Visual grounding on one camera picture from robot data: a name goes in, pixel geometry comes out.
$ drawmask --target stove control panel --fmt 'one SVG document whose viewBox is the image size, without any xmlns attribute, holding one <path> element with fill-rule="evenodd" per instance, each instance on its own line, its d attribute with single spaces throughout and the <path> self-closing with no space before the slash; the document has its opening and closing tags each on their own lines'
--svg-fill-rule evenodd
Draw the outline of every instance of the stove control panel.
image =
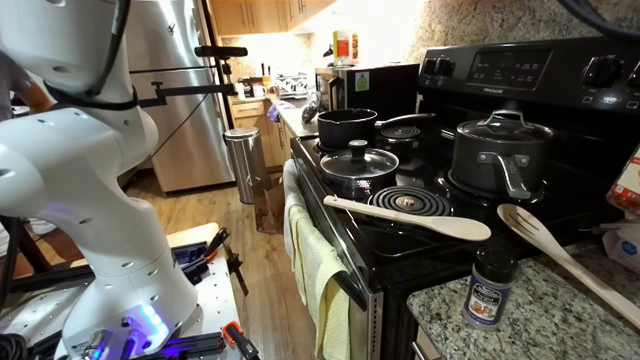
<svg viewBox="0 0 640 360">
<path fill-rule="evenodd" d="M 419 92 L 640 113 L 640 48 L 604 37 L 433 47 Z"/>
</svg>

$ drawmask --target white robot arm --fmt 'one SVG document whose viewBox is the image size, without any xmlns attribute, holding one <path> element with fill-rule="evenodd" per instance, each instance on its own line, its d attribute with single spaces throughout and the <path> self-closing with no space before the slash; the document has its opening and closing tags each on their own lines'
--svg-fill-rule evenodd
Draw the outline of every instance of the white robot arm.
<svg viewBox="0 0 640 360">
<path fill-rule="evenodd" d="M 0 48 L 50 92 L 80 99 L 0 122 L 0 214 L 58 225 L 95 273 L 64 324 L 56 358 L 119 358 L 127 339 L 136 341 L 131 357 L 151 354 L 196 308 L 196 290 L 153 207 L 116 183 L 157 142 L 155 124 L 134 102 L 124 40 L 104 86 L 95 86 L 113 53 L 117 7 L 115 0 L 0 1 Z M 88 354 L 92 337 L 103 346 Z"/>
</svg>

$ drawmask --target wall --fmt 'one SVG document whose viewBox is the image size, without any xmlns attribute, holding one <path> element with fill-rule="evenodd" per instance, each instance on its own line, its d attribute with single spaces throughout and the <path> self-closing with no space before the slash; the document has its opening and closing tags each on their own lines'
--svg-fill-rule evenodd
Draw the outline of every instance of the wall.
<svg viewBox="0 0 640 360">
<path fill-rule="evenodd" d="M 358 31 L 361 63 L 421 62 L 431 46 L 597 35 L 556 0 L 342 1 L 316 19 L 313 54 L 326 50 L 337 29 Z M 590 1 L 611 22 L 640 28 L 640 1 Z"/>
<path fill-rule="evenodd" d="M 263 62 L 265 67 L 271 65 L 272 76 L 278 71 L 285 75 L 299 71 L 310 74 L 312 71 L 311 34 L 273 33 L 222 38 L 222 46 L 241 46 L 248 51 L 248 56 L 229 59 L 233 82 L 237 78 L 257 75 Z"/>
</svg>

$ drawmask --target stainless steel refrigerator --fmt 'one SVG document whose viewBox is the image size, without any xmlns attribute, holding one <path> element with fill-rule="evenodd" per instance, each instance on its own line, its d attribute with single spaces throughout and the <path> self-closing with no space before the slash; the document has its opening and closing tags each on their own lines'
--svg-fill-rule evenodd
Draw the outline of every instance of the stainless steel refrigerator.
<svg viewBox="0 0 640 360">
<path fill-rule="evenodd" d="M 199 0 L 134 0 L 126 29 L 131 80 L 139 99 L 163 88 L 220 84 L 208 58 L 193 48 L 210 45 Z M 167 105 L 145 108 L 158 128 L 159 147 L 205 95 L 167 97 Z M 164 193 L 234 181 L 222 134 L 228 129 L 220 94 L 209 94 L 191 118 L 152 158 Z"/>
</svg>

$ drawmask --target microwave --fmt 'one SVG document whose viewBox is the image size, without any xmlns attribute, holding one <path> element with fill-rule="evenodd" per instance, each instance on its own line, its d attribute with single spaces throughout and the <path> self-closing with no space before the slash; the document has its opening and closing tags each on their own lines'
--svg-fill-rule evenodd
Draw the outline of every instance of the microwave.
<svg viewBox="0 0 640 360">
<path fill-rule="evenodd" d="M 420 65 L 316 68 L 320 111 L 369 109 L 380 120 L 415 113 Z"/>
</svg>

